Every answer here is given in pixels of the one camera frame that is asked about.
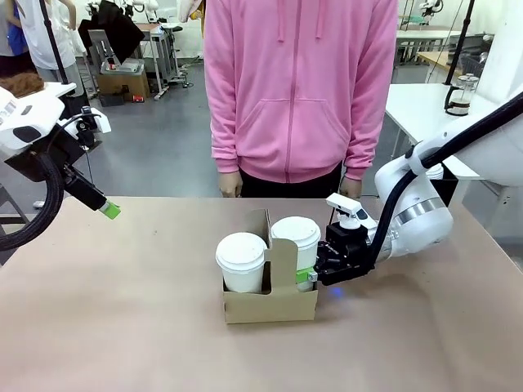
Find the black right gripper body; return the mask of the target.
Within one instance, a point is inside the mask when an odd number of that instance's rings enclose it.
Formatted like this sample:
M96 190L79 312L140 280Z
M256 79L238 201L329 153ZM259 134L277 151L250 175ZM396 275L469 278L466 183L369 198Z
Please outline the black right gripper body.
M368 230L364 226L344 229L339 223L328 225L325 239L317 249L317 280L331 286L368 274L373 265L367 262L367 239Z

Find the person's right hand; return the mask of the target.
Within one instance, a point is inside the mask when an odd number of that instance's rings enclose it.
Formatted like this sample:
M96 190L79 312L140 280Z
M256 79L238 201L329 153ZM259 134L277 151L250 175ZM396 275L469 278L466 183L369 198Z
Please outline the person's right hand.
M238 198L241 196L243 181L239 171L220 173L218 175L218 185L224 198Z

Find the person's left hand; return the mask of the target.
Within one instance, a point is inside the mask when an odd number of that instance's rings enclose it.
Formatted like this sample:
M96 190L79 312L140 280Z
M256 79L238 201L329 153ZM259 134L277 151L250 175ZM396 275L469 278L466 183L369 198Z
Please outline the person's left hand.
M344 176L339 186L339 193L344 197L357 200L362 195L362 189L361 180L353 180Z

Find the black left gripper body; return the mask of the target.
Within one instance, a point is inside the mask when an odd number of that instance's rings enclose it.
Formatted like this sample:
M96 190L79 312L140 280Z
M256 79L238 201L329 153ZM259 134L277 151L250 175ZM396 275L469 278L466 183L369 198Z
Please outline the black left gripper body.
M32 182L42 182L52 174L60 178L77 174L74 164L79 158L79 142L66 131L57 131L7 158L4 163Z

